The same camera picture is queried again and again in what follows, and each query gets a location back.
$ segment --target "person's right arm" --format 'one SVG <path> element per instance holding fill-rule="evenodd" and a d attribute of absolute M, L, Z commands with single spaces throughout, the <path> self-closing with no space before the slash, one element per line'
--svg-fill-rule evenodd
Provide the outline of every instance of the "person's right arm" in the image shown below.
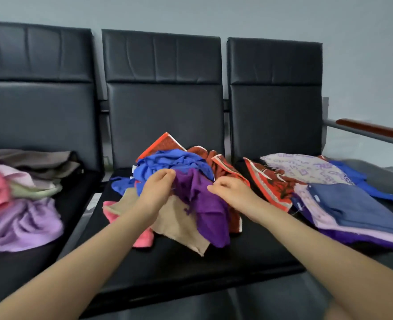
<path fill-rule="evenodd" d="M 393 319 L 393 270 L 311 229 L 239 179 L 220 177 L 208 190 L 268 229 L 353 319 Z"/>

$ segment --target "wall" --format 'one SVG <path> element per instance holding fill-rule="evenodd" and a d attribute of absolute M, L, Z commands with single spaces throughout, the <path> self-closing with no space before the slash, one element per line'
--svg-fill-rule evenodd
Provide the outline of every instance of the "wall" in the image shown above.
<path fill-rule="evenodd" d="M 0 0 L 0 21 L 92 28 L 99 59 L 101 28 L 220 36 L 224 59 L 227 37 L 322 42 L 329 118 L 393 127 L 393 0 Z M 331 128 L 324 153 L 393 166 L 393 145 Z"/>

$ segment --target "person's left arm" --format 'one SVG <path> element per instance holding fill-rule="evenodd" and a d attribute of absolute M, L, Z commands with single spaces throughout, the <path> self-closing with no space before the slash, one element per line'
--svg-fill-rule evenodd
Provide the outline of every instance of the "person's left arm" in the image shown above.
<path fill-rule="evenodd" d="M 167 202 L 176 173 L 163 169 L 112 224 L 0 302 L 0 319 L 78 319 Z"/>

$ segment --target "brown armrest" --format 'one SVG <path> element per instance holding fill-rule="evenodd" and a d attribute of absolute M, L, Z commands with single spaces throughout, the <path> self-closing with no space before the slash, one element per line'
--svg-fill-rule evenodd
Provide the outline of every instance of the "brown armrest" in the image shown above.
<path fill-rule="evenodd" d="M 364 130 L 371 132 L 373 134 L 377 135 L 382 135 L 385 137 L 390 137 L 393 138 L 393 128 L 390 127 L 383 127 L 378 124 L 372 124 L 368 122 L 360 122 L 357 120 L 352 120 L 352 119 L 338 119 L 336 121 L 337 124 L 340 124 L 342 126 L 347 126 L 359 130 Z"/>

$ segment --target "person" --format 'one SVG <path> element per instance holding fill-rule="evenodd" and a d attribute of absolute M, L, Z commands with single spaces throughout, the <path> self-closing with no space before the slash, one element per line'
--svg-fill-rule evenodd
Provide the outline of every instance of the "person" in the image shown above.
<path fill-rule="evenodd" d="M 132 208 L 0 302 L 0 320 L 77 319 L 157 218 L 176 173 L 146 182 Z M 320 234 L 259 198 L 242 181 L 220 177 L 208 190 L 270 231 L 332 294 L 328 319 L 393 319 L 393 270 Z"/>

